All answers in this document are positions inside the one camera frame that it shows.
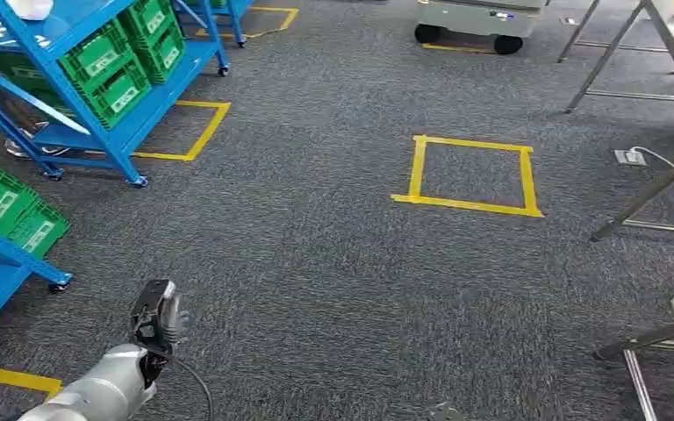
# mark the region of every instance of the black cable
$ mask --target black cable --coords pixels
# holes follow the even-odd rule
[[[197,373],[197,371],[195,371],[194,368],[192,368],[186,362],[180,360],[179,358],[176,358],[174,355],[172,355],[170,353],[164,353],[163,351],[158,351],[158,350],[155,350],[153,348],[149,348],[148,346],[145,346],[145,345],[141,344],[139,341],[137,341],[135,339],[131,339],[131,343],[136,345],[136,346],[140,346],[141,348],[149,351],[150,353],[155,353],[156,355],[158,355],[162,358],[170,360],[170,361],[174,362],[175,364],[179,364],[180,366],[182,366],[182,368],[187,370],[193,377],[195,377],[195,380],[197,381],[197,383],[199,383],[200,387],[203,388],[203,393],[205,393],[205,399],[208,401],[208,417],[207,417],[207,419],[208,419],[208,421],[214,421],[215,420],[215,418],[213,416],[213,396],[211,395],[211,391],[208,389],[208,385],[205,384],[203,379],[200,377],[200,375]]]

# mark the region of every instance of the gray carpet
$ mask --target gray carpet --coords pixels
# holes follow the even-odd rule
[[[586,98],[561,113],[602,51],[555,64],[572,31],[559,19],[587,2],[555,2],[506,57],[422,49],[413,0],[267,4],[300,12],[246,49],[226,42],[231,75],[200,76],[183,98],[231,110],[193,162],[137,159],[147,189],[81,168],[46,181],[0,140],[0,166],[73,222],[48,259],[76,276],[65,295],[34,279],[6,304],[0,367],[73,381],[123,340],[143,282],[168,277],[192,314],[181,356],[217,419],[422,420],[442,402],[469,421],[641,419],[626,369],[590,352],[672,320],[674,235],[587,238],[665,170],[619,167],[611,149],[674,158],[674,103]],[[609,40],[629,7],[604,5],[586,38]],[[247,18],[251,32],[274,23]],[[659,44],[647,20],[627,42]],[[674,93],[672,69],[619,52],[596,86]],[[175,107],[144,147],[181,153],[205,122]],[[531,146],[546,217],[392,202],[416,133]],[[432,145],[423,191],[519,205],[515,159]],[[643,217],[674,223],[674,187]],[[674,419],[674,353],[642,360]],[[0,420],[41,398],[0,385]],[[135,419],[203,416],[171,367]]]

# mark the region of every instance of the yellow floor marking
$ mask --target yellow floor marking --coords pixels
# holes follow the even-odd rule
[[[205,130],[200,134],[200,137],[197,138],[195,143],[192,145],[190,150],[187,153],[151,153],[151,152],[133,152],[133,156],[140,158],[156,158],[159,160],[172,160],[172,161],[192,161],[194,160],[200,151],[203,150],[203,147],[208,143],[208,140],[211,139],[213,133],[218,129],[221,120],[226,116],[228,109],[231,107],[231,103],[212,103],[208,101],[184,101],[178,100],[175,102],[176,105],[185,105],[189,107],[201,107],[201,108],[214,108],[216,112],[211,118],[211,122],[208,123]]]
[[[435,136],[427,136],[425,134],[419,134],[412,137],[415,140],[425,140],[427,142],[441,143],[444,145],[486,147],[489,149],[500,149],[503,151],[521,151],[521,152],[534,151],[534,149],[531,148],[531,146],[511,145],[509,143],[483,142],[479,140],[467,140],[467,139],[438,138]]]
[[[412,174],[409,179],[410,196],[419,196],[419,188],[422,186],[422,168],[425,167],[425,145],[424,139],[415,138],[414,158],[412,159]]]
[[[451,208],[469,209],[472,211],[506,213],[508,215],[522,215],[524,217],[538,217],[538,218],[543,217],[543,215],[540,212],[532,212],[526,208],[518,208],[515,206],[504,206],[501,204],[467,202],[464,200],[441,199],[439,197],[428,197],[428,196],[391,195],[391,198],[394,199],[396,202],[432,204],[436,206],[447,206]]]
[[[61,390],[61,381],[41,375],[29,375],[17,371],[0,368],[0,383],[17,386],[24,389],[41,390],[47,392],[47,399],[55,396]]]
[[[477,53],[477,54],[495,54],[495,52],[492,50],[477,46],[441,46],[438,44],[430,44],[430,43],[423,43],[420,45],[423,48],[427,48],[429,50],[448,50],[448,51],[464,51],[466,53]]]
[[[534,187],[534,172],[531,169],[531,160],[528,155],[533,152],[530,146],[509,145],[506,143],[482,142],[467,139],[451,139],[427,136],[424,134],[412,136],[415,142],[414,156],[412,157],[412,171],[410,173],[409,192],[405,195],[391,195],[391,199],[397,202],[422,203],[437,206],[449,206],[452,208],[469,209],[474,211],[487,211],[505,213],[509,215],[522,215],[526,217],[543,218],[543,214],[536,205],[536,191]],[[425,151],[427,143],[441,145],[482,147],[498,149],[502,151],[515,151],[520,154],[520,186],[523,190],[524,206],[505,206],[501,204],[469,202],[465,200],[443,199],[440,197],[422,196],[422,171],[425,167]]]
[[[536,217],[543,217],[536,204],[536,187],[534,187],[534,171],[528,151],[520,151],[520,187],[523,189],[523,206]]]
[[[193,104],[192,102],[186,102],[186,101],[177,101],[178,103],[182,105],[191,105],[194,107],[205,107],[205,105],[199,105],[200,102],[197,102],[198,105]],[[208,106],[214,106],[216,107],[216,113],[213,114],[213,118],[211,119],[211,122],[208,124],[207,127],[205,127],[205,130],[200,134],[200,137],[197,138],[197,142],[195,142],[194,145],[190,148],[189,151],[187,151],[187,158],[188,161],[194,160],[197,155],[200,153],[200,151],[203,150],[203,147],[205,144],[208,143],[208,140],[213,137],[213,133],[216,132],[216,129],[219,128],[221,120],[223,120],[223,117],[226,116],[226,113],[228,112],[229,107],[231,107],[231,103],[209,103],[210,105]]]
[[[265,32],[259,32],[259,33],[253,33],[253,34],[245,33],[244,38],[257,38],[257,37],[262,36],[266,33],[285,31],[286,29],[288,29],[290,24],[293,23],[293,19],[295,19],[296,15],[298,14],[298,9],[295,8],[295,7],[252,6],[249,9],[251,11],[281,11],[281,12],[285,12],[285,13],[288,13],[288,14],[285,15],[285,19],[280,24],[280,26],[278,26],[277,29],[275,29],[273,31],[265,31]],[[197,30],[197,32],[195,32],[195,35],[198,36],[198,37],[206,37],[208,35],[208,32],[205,29],[200,28],[200,29]],[[232,33],[220,32],[219,37],[221,37],[221,38],[233,38],[233,34]]]

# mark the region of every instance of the floor power outlet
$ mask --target floor power outlet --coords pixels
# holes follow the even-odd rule
[[[644,160],[644,155],[641,152],[615,149],[613,154],[616,155],[616,160],[620,164],[647,167],[647,162]]]

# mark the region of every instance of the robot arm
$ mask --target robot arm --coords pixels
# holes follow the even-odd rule
[[[176,350],[178,320],[175,284],[149,281],[133,307],[132,343],[113,347],[86,375],[19,421],[126,421],[156,393],[164,355]]]

